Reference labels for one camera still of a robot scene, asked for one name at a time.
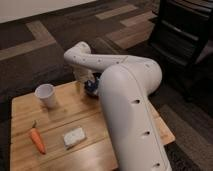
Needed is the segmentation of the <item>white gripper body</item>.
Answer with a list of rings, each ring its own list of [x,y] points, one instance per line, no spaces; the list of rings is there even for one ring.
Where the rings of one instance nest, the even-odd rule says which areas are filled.
[[[74,75],[79,82],[86,82],[87,80],[94,79],[92,71],[86,68],[76,67],[74,69]]]

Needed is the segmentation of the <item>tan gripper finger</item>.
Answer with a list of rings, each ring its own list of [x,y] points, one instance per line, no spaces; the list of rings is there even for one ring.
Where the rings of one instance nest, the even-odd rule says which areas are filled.
[[[86,81],[86,85],[87,85],[88,87],[91,87],[91,86],[93,85],[93,81],[92,81],[92,80],[87,80],[87,81]]]
[[[77,93],[81,93],[81,83],[79,81],[76,81],[76,91]]]

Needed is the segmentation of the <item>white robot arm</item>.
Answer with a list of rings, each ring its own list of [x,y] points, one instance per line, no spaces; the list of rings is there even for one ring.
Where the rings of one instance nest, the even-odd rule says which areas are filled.
[[[98,95],[120,171],[172,171],[148,96],[161,84],[147,57],[94,54],[81,41],[64,53],[68,64],[101,74]]]

